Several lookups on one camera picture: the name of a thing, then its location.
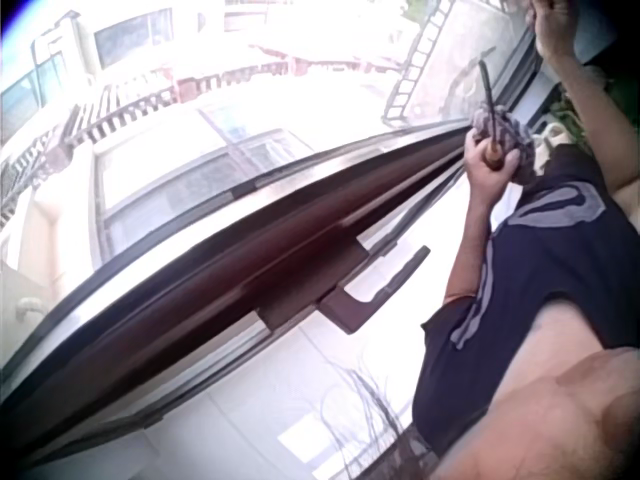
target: hand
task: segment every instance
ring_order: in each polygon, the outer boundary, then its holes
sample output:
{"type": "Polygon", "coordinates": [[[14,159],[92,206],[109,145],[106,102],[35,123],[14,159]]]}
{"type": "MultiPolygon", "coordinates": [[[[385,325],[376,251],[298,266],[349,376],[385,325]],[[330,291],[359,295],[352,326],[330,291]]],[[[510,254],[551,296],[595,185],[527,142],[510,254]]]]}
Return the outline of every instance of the hand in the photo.
{"type": "Polygon", "coordinates": [[[530,0],[527,23],[535,26],[536,47],[547,62],[575,58],[578,27],[575,0],[530,0]]]}
{"type": "Polygon", "coordinates": [[[464,161],[471,185],[471,202],[474,205],[493,208],[502,198],[505,189],[520,163],[520,151],[510,151],[502,170],[493,171],[484,163],[484,155],[491,139],[476,145],[477,131],[471,129],[464,145],[464,161]]]}

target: wrist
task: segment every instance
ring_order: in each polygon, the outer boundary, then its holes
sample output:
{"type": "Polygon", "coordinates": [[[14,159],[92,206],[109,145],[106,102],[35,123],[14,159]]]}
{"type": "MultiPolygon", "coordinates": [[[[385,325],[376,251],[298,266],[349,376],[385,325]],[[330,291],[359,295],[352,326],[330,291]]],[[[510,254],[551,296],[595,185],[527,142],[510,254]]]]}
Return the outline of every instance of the wrist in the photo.
{"type": "Polygon", "coordinates": [[[467,216],[473,216],[476,218],[486,217],[488,220],[491,216],[493,207],[494,205],[492,202],[472,194],[469,198],[469,205],[467,206],[467,216]]]}
{"type": "Polygon", "coordinates": [[[567,68],[581,65],[578,57],[574,52],[563,52],[548,55],[545,60],[559,76],[562,76],[567,68]]]}

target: navy t-shirt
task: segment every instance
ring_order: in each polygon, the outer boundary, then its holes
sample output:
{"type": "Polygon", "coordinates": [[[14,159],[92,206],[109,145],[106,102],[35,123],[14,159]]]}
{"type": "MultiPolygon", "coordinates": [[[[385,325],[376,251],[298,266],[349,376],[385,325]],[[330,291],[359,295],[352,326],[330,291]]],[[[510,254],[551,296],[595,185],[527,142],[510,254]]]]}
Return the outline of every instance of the navy t-shirt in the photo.
{"type": "Polygon", "coordinates": [[[554,298],[578,305],[604,348],[640,347],[640,236],[597,163],[569,145],[491,235],[477,295],[447,303],[423,326],[413,421],[438,456],[486,413],[554,298]]]}

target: forearm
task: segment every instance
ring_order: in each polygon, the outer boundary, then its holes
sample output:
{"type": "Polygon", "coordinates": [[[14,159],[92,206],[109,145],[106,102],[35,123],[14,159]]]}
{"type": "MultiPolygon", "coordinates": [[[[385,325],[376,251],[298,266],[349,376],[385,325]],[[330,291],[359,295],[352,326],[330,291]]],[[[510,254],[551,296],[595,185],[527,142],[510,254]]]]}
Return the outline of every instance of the forearm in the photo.
{"type": "Polygon", "coordinates": [[[464,233],[456,260],[449,275],[444,303],[459,297],[475,295],[480,287],[482,262],[489,239],[491,208],[469,201],[464,233]]]}
{"type": "Polygon", "coordinates": [[[638,138],[613,100],[572,56],[549,61],[584,124],[587,139],[611,193],[638,177],[638,138]]]}

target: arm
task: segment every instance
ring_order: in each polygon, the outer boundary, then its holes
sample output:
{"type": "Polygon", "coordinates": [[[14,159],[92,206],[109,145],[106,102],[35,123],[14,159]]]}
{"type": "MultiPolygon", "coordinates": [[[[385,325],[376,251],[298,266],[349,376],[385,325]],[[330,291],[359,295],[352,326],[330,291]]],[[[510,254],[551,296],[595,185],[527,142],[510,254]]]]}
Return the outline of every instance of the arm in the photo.
{"type": "Polygon", "coordinates": [[[514,150],[507,155],[502,170],[491,170],[483,161],[490,139],[476,145],[475,133],[471,130],[465,142],[465,169],[471,193],[462,241],[449,275],[444,303],[477,293],[484,252],[489,239],[491,210],[502,198],[519,163],[520,152],[514,150]]]}
{"type": "Polygon", "coordinates": [[[538,51],[567,89],[611,194],[639,174],[636,132],[611,98],[590,78],[574,51],[577,15],[571,0],[533,0],[538,51]]]}

